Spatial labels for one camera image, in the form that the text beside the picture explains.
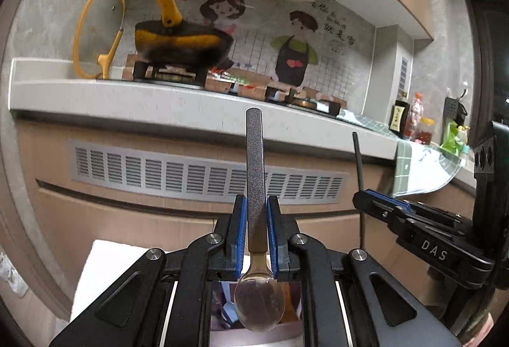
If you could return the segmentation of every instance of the soy sauce bottle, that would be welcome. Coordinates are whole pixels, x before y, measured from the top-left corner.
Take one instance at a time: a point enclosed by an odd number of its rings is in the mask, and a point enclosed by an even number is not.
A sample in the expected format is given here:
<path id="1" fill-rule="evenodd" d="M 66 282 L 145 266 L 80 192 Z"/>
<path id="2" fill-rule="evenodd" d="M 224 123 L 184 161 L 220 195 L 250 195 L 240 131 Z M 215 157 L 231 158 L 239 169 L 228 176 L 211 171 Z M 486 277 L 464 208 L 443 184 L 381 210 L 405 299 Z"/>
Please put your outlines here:
<path id="1" fill-rule="evenodd" d="M 389 119 L 389 130 L 402 139 L 409 109 L 410 105 L 407 102 L 407 93 L 402 91 L 394 102 Z"/>

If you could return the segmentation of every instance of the condiment jar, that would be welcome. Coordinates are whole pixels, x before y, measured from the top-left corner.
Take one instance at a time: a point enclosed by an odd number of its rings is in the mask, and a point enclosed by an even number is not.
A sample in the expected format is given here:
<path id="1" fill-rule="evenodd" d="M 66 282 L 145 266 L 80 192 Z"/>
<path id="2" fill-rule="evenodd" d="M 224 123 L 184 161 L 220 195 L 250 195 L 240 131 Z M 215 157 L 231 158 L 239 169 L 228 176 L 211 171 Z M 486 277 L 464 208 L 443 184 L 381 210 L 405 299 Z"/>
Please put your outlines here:
<path id="1" fill-rule="evenodd" d="M 421 117 L 417 129 L 417 136 L 415 141 L 422 144 L 430 144 L 431 137 L 433 136 L 433 129 L 435 128 L 435 121 L 427 117 Z"/>

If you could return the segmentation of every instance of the plastic bottle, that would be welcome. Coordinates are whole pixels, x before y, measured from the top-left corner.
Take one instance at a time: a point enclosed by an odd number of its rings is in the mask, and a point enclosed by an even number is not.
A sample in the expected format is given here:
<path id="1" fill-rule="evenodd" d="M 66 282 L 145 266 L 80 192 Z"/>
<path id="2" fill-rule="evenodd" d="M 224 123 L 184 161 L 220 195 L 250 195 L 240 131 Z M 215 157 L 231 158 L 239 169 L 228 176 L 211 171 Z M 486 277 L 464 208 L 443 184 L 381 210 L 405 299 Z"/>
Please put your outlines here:
<path id="1" fill-rule="evenodd" d="M 410 110 L 408 111 L 407 123 L 405 125 L 405 131 L 403 132 L 405 139 L 413 140 L 417 134 L 417 126 L 424 111 L 421 98 L 421 93 L 416 93 L 415 99 L 410 106 Z"/>
<path id="2" fill-rule="evenodd" d="M 464 144 L 463 148 L 461 149 L 461 152 L 458 156 L 460 158 L 460 166 L 462 166 L 462 167 L 467 166 L 469 152 L 470 152 L 470 147 L 467 144 Z"/>
<path id="3" fill-rule="evenodd" d="M 462 144 L 468 143 L 468 131 L 470 127 L 469 126 L 460 126 L 457 129 L 457 135 L 456 137 Z"/>

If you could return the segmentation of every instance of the metal spoon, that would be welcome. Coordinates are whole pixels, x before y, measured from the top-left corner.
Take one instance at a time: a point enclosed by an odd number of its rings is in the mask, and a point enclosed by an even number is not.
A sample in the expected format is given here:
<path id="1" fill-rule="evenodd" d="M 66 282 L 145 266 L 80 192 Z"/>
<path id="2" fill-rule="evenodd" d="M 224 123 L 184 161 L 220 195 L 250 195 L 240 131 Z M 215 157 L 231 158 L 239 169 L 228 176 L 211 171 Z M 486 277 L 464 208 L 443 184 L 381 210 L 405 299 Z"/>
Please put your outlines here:
<path id="1" fill-rule="evenodd" d="M 284 288 L 267 265 L 265 168 L 260 109 L 246 112 L 248 141 L 248 250 L 251 264 L 235 288 L 235 310 L 251 331 L 274 328 L 284 313 Z"/>
<path id="2" fill-rule="evenodd" d="M 274 328 L 284 313 L 284 288 L 267 266 L 265 253 L 251 253 L 251 265 L 235 288 L 235 311 L 250 331 Z"/>

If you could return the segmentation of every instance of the white countertop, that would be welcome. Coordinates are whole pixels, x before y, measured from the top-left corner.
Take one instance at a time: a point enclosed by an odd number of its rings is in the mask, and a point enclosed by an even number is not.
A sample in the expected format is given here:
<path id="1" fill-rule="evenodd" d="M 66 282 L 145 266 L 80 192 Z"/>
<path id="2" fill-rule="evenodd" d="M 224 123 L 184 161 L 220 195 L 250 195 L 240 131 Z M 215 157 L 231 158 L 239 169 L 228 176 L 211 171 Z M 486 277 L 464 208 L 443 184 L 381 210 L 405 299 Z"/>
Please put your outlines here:
<path id="1" fill-rule="evenodd" d="M 114 67 L 112 76 L 121 72 L 120 67 Z M 15 58 L 11 67 L 11 111 L 106 118 L 244 137 L 245 113 L 251 107 L 262 111 L 266 140 L 353 152 L 352 132 L 356 131 L 363 155 L 394 160 L 396 140 L 288 107 L 159 84 L 77 79 L 72 62 L 64 60 Z"/>

